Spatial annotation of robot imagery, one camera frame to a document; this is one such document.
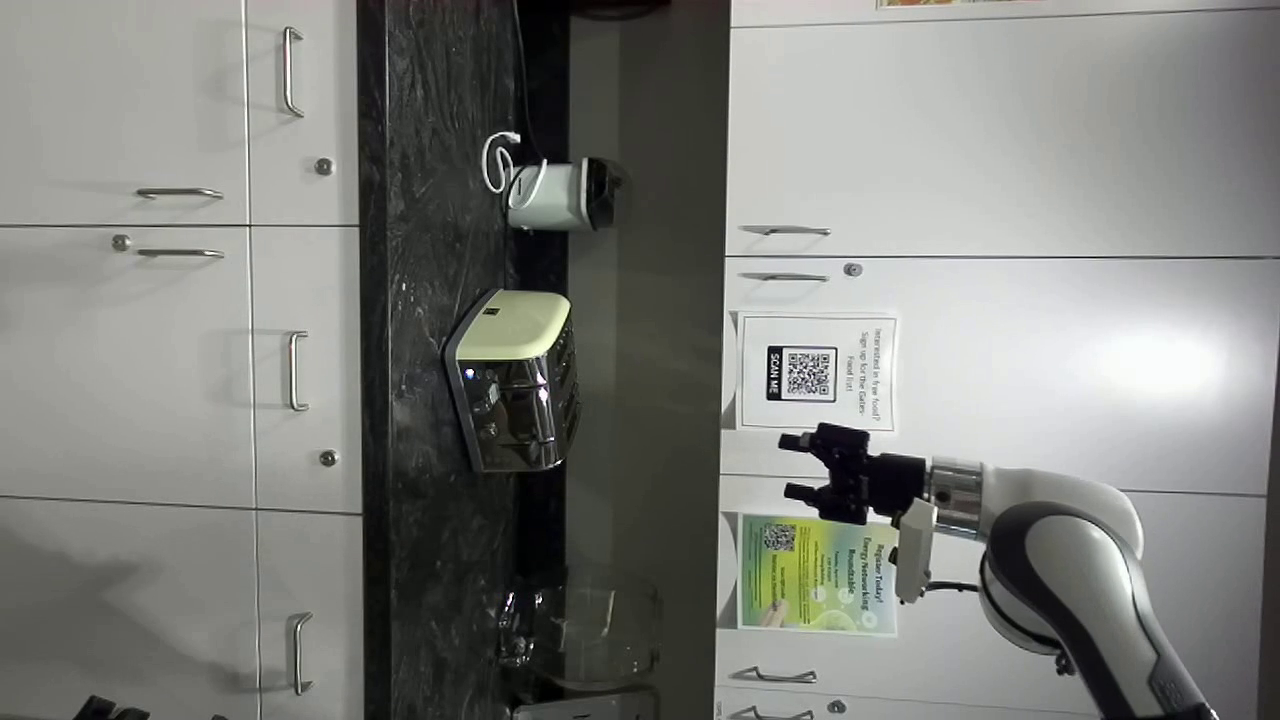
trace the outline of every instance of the dark granite wall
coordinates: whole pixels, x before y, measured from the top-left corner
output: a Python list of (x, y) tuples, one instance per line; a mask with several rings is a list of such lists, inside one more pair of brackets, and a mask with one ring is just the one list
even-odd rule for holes
[(484, 289), (564, 289), (478, 169), (495, 129), (564, 155), (569, 13), (522, 18), (530, 72), (508, 0), (359, 0), (369, 715), (495, 720), (490, 608), (564, 570), (564, 475), (474, 475), (440, 374)]

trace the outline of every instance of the paper sign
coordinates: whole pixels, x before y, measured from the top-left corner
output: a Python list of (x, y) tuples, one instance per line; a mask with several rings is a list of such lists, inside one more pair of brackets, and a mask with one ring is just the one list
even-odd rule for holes
[(888, 523), (742, 516), (742, 629), (897, 637)]
[(897, 427), (897, 320), (745, 320), (742, 426)]

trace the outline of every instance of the drawer handle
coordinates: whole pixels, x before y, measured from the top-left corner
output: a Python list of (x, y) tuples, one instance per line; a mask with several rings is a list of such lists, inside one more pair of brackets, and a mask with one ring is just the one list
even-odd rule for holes
[(745, 280), (758, 284), (827, 284), (821, 273), (742, 273)]
[(283, 27), (280, 32), (280, 114), (290, 121), (306, 121), (306, 107), (297, 103), (297, 44), (306, 40), (306, 32)]
[(745, 224), (753, 238), (832, 238), (832, 227), (816, 224)]
[(283, 398), (290, 398), (290, 410), (294, 413), (307, 413), (307, 402), (306, 402), (306, 374), (299, 374), (299, 356), (306, 356), (306, 342), (307, 334), (283, 334)]
[(191, 256), (191, 262), (224, 262), (217, 247), (137, 247), (133, 238), (113, 238), (113, 253), (133, 253), (144, 262)]
[(139, 200), (168, 200), (168, 196), (196, 196), (196, 200), (224, 200), (217, 190), (137, 190)]
[(816, 686), (816, 673), (771, 677), (771, 673), (759, 673), (753, 666), (753, 667), (733, 673), (733, 681), (748, 681), (748, 686)]
[(306, 673), (306, 625), (311, 625), (311, 611), (290, 616), (290, 690), (294, 690), (294, 695), (306, 695), (311, 690), (311, 681)]
[(758, 706), (733, 712), (729, 720), (816, 720), (814, 712), (798, 712), (798, 715), (763, 715)]

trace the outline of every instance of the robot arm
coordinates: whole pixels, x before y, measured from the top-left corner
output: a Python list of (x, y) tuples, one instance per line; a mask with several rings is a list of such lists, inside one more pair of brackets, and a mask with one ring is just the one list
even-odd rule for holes
[(789, 483), (825, 520), (893, 516), (906, 534), (899, 601), (927, 589), (932, 534), (983, 542), (987, 621), (1014, 646), (1082, 673), (1104, 720), (1218, 720), (1158, 625), (1138, 570), (1143, 534), (1126, 492), (1047, 473), (868, 455), (868, 434), (838, 426), (786, 438), (782, 447), (827, 466), (832, 483)]

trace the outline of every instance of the green label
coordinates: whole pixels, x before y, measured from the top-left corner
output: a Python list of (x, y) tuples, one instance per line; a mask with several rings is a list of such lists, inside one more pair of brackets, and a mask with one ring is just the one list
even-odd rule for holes
[(897, 637), (897, 528), (742, 516), (742, 625)]

